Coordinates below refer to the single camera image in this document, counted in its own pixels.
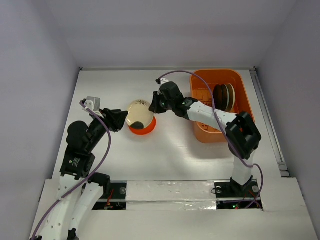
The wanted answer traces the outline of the cream white plate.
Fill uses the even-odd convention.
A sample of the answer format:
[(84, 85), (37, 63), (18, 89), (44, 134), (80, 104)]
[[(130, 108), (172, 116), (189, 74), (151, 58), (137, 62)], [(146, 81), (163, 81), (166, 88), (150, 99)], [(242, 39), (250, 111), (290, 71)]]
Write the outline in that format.
[(151, 104), (146, 100), (134, 100), (127, 109), (127, 125), (134, 130), (147, 128), (154, 118), (154, 114), (149, 111), (150, 106)]

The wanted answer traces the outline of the orange plastic plate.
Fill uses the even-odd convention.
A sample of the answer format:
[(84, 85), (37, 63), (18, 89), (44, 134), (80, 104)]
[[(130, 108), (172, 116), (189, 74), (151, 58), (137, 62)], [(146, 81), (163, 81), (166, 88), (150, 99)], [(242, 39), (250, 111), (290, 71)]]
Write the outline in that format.
[(138, 136), (143, 136), (143, 135), (150, 134), (156, 128), (156, 124), (157, 124), (157, 120), (155, 117), (153, 117), (150, 125), (148, 125), (146, 128), (135, 129), (135, 128), (129, 126), (129, 129), (133, 134), (138, 135)]

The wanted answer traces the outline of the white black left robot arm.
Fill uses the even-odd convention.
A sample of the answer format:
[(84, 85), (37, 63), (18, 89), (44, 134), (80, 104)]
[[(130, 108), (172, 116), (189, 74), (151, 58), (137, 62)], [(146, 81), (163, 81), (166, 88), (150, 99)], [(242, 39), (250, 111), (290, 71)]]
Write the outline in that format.
[(110, 176), (98, 172), (108, 154), (92, 168), (96, 159), (93, 150), (104, 135), (110, 137), (123, 128), (128, 112), (93, 111), (86, 106), (83, 110), (93, 120), (90, 125), (75, 121), (68, 127), (55, 201), (35, 227), (33, 240), (77, 240), (97, 201), (112, 194)]

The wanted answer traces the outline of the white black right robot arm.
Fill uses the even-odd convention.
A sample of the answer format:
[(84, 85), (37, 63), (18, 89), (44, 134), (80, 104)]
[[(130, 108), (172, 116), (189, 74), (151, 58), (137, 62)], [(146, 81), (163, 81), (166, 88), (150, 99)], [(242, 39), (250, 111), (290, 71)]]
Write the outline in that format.
[(253, 179), (254, 154), (262, 136), (251, 115), (245, 111), (230, 113), (214, 109), (192, 97), (184, 97), (177, 84), (165, 78), (157, 79), (159, 89), (153, 92), (149, 111), (163, 114), (172, 111), (177, 117), (203, 123), (220, 130), (234, 155), (230, 190), (242, 196)]

